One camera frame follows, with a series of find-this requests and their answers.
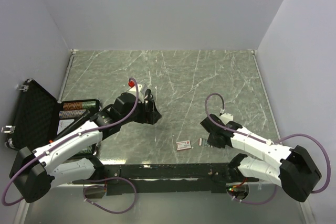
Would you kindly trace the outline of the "black stapler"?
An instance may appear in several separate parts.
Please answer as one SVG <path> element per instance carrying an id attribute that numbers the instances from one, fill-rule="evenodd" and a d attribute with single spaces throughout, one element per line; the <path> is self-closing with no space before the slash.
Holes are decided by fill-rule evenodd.
<path id="1" fill-rule="evenodd" d="M 146 89 L 145 91 L 144 108 L 146 113 L 153 113 L 154 111 L 154 99 L 151 89 Z"/>

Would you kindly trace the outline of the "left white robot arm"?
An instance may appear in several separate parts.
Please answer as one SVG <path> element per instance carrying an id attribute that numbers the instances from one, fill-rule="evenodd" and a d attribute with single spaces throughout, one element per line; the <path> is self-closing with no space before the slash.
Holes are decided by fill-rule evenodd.
<path id="1" fill-rule="evenodd" d="M 15 157 L 10 182 L 28 203 L 39 200 L 63 183 L 85 179 L 97 183 L 104 172 L 97 162 L 83 158 L 67 163 L 67 159 L 118 133 L 127 123 L 154 125 L 161 117 L 152 91 L 146 88 L 137 92 L 132 88 L 117 97 L 114 104 L 87 118 L 73 132 L 33 151 L 22 148 Z"/>

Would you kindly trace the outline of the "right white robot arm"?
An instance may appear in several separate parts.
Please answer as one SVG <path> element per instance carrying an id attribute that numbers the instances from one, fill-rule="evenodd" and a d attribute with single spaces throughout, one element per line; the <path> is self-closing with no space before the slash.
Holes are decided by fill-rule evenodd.
<path id="1" fill-rule="evenodd" d="M 209 133 L 208 144 L 240 150 L 229 163 L 230 177 L 235 181 L 256 178 L 281 187 L 298 202 L 304 202 L 321 179 L 321 173 L 308 151 L 275 144 L 234 122 L 210 114 L 201 123 Z"/>

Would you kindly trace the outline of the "red white staple box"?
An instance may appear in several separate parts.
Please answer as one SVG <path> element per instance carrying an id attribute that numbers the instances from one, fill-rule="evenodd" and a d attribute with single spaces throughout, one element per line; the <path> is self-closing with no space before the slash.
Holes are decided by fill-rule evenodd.
<path id="1" fill-rule="evenodd" d="M 190 141 L 176 142 L 176 150 L 177 151 L 190 150 L 190 149 L 192 149 Z"/>

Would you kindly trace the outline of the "black poker chip case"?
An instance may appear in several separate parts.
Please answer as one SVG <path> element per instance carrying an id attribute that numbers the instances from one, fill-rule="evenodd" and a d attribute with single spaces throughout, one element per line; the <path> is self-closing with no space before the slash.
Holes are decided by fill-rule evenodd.
<path id="1" fill-rule="evenodd" d="M 72 100 L 61 102 L 33 79 L 19 86 L 20 95 L 13 122 L 2 128 L 6 147 L 19 151 L 34 150 L 68 134 L 69 126 L 82 116 L 91 116 L 101 108 L 100 100 Z"/>

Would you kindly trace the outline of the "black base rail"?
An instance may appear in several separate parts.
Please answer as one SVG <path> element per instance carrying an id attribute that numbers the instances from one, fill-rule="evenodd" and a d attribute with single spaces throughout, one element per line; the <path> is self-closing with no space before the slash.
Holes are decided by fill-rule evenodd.
<path id="1" fill-rule="evenodd" d="M 230 168 L 227 163 L 198 164 L 120 164 L 104 165 L 104 169 L 88 180 L 76 180 L 75 185 L 93 185 L 99 179 L 113 177 L 108 182 L 98 182 L 107 186 L 107 195 L 132 193 L 132 187 L 122 181 L 129 180 L 138 193 L 199 192 L 226 193 L 226 187 L 240 184 L 244 176 Z"/>

